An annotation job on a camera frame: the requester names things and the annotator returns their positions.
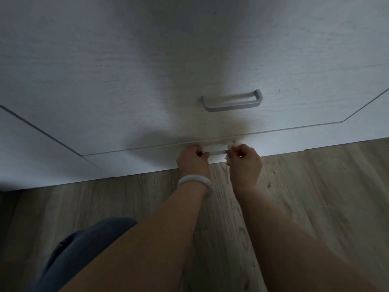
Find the white drawer front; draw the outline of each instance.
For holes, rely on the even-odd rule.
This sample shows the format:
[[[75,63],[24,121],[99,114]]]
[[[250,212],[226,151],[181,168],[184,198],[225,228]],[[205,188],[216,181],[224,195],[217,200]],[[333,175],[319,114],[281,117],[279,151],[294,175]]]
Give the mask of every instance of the white drawer front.
[[[198,142],[205,151],[226,149],[233,141],[245,142],[261,156],[302,151],[314,147],[389,137],[389,92],[361,109],[340,124],[296,128],[283,131],[241,135],[212,141]],[[114,176],[176,168],[179,153],[195,143],[132,149],[86,156]],[[225,155],[210,157],[210,163],[225,162]]]

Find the white bangle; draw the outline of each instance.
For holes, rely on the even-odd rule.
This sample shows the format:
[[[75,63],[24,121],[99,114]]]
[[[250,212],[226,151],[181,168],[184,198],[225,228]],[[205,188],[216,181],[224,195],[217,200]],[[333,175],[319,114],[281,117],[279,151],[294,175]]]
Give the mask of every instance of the white bangle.
[[[211,193],[211,191],[212,191],[211,180],[209,180],[207,177],[197,175],[197,174],[191,174],[191,175],[187,175],[187,176],[182,177],[180,180],[178,180],[177,188],[179,188],[185,182],[188,182],[188,181],[198,181],[198,182],[208,186],[208,189],[209,189],[208,193]]]

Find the metal drawer handle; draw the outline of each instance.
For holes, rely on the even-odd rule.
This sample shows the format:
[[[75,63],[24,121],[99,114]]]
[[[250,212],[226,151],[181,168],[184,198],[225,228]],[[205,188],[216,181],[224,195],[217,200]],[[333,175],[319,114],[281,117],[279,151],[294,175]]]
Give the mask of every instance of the metal drawer handle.
[[[206,96],[202,96],[201,99],[203,100],[203,106],[204,109],[207,112],[222,112],[222,111],[230,111],[230,110],[238,110],[241,108],[251,108],[251,107],[257,107],[260,105],[262,101],[262,93],[259,89],[256,89],[254,91],[254,95],[256,100],[250,100],[245,102],[238,102],[238,103],[227,103],[225,105],[219,105],[215,107],[209,107],[209,98]]]

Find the white cabinet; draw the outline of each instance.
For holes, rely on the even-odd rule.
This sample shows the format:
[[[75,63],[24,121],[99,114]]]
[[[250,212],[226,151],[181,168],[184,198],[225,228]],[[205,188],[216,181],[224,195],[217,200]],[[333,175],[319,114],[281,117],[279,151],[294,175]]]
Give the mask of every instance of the white cabinet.
[[[0,104],[91,159],[341,123],[389,87],[387,8],[389,0],[3,0]],[[249,109],[210,113],[200,99],[245,101],[256,89],[263,100]]]
[[[0,106],[0,190],[58,185],[108,176],[110,174],[105,170]]]

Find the wood grain texture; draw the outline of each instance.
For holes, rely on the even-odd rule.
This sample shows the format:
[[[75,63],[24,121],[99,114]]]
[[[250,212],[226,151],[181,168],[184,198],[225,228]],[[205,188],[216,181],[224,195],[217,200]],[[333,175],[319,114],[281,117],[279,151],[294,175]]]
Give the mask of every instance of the wood grain texture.
[[[81,155],[342,121],[388,88],[388,6],[4,0],[0,104]]]
[[[300,225],[389,291],[389,138],[262,158],[260,189]],[[265,291],[225,163],[211,165],[181,291]],[[0,290],[32,285],[55,245],[109,216],[136,220],[176,189],[178,170],[25,191],[3,248]]]

